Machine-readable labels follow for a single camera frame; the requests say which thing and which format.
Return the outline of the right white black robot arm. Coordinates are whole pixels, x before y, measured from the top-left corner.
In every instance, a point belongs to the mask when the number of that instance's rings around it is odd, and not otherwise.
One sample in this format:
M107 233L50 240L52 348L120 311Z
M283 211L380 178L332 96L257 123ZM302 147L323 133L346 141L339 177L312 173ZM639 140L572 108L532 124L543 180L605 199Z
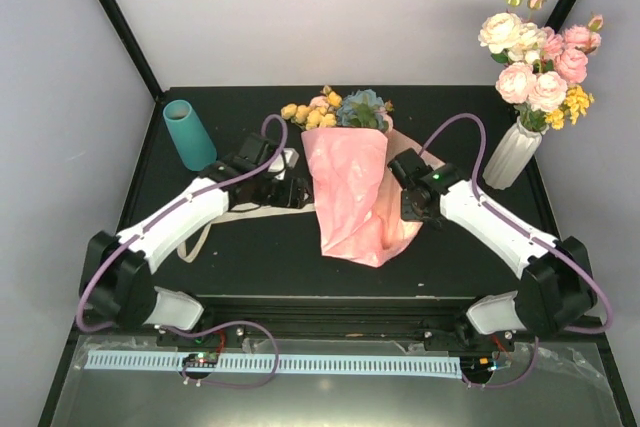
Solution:
M457 321L457 343L476 350L491 334L527 331L538 337L572 326L597 301L585 246L546 234L495 204L452 164L437 169L406 151L388 168L401 187L401 219L433 226L452 222L496 254L518 280L516 290L488 295Z

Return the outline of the pink wrapping paper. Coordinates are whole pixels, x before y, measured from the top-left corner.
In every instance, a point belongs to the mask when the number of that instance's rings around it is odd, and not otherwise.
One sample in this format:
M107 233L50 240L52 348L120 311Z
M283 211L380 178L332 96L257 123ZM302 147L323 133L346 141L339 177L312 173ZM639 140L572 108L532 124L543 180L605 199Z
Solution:
M318 128L301 140L322 254L379 268L403 252L422 223L401 219L401 187L387 164L421 146L396 129Z

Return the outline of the cream printed ribbon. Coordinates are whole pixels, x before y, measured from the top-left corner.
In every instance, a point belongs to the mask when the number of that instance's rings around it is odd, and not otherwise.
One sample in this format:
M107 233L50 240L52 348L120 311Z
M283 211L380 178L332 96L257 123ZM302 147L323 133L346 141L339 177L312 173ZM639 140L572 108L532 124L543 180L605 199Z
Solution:
M183 241L176 248L176 253L182 261L186 263L192 263L199 255L202 247L204 246L209 236L211 227L214 224L228 223L228 222L254 219L254 218L302 214L302 213L309 213L314 211L315 211L315 206L313 202L299 209L273 207L273 206L258 206L257 204L251 204L251 203L241 204L239 210L230 210L225 214L223 214L222 216L217 217L213 221L206 224L201 229L200 235L197 241L195 242L193 248L190 251L187 250L187 242Z

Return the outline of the yellow and blue flower bunch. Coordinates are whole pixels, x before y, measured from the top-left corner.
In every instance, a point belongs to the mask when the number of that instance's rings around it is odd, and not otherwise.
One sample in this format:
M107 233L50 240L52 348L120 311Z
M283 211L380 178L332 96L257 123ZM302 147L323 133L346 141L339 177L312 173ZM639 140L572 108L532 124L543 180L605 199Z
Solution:
M393 130L393 110L392 102L383 100L372 89L341 96L325 85L307 104L290 103L282 107L280 116L304 131L340 127L374 129L387 134Z

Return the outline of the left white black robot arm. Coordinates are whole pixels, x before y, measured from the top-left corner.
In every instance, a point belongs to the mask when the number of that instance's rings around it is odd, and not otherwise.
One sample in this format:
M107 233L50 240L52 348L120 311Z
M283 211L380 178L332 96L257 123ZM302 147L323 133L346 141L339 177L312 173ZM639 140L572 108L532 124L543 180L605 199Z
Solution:
M308 182L290 175L298 152L252 134L236 154L201 170L183 192L138 224L88 244L76 323L85 332L143 325L178 329L193 346L214 335L213 319L192 295L156 285L165 259L196 232L229 212L300 210L312 201Z

